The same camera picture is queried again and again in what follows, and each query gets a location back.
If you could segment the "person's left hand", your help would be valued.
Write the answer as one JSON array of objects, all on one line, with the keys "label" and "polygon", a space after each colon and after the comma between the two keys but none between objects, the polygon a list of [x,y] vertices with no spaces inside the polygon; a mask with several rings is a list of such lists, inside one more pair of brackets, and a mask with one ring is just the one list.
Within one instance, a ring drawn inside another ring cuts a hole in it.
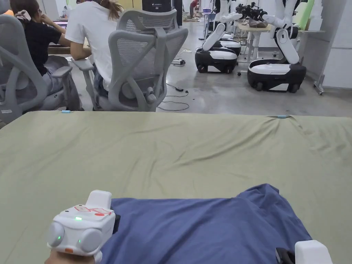
[{"label": "person's left hand", "polygon": [[93,256],[78,256],[51,250],[44,264],[95,264]]}]

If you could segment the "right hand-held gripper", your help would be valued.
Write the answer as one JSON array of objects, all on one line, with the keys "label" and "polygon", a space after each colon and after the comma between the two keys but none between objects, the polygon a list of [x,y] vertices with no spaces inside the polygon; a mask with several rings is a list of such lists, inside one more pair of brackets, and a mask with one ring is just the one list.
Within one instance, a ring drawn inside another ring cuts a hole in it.
[{"label": "right hand-held gripper", "polygon": [[330,253],[325,245],[317,240],[298,241],[294,251],[277,247],[278,264],[332,264]]}]

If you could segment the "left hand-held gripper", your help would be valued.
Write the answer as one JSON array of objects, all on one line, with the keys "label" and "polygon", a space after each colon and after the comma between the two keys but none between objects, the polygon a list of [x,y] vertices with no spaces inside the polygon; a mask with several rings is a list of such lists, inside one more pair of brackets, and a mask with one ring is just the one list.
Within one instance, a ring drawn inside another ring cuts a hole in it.
[{"label": "left hand-held gripper", "polygon": [[118,231],[121,218],[111,203],[111,192],[93,190],[85,204],[61,211],[49,226],[48,248],[101,261],[101,248]]}]

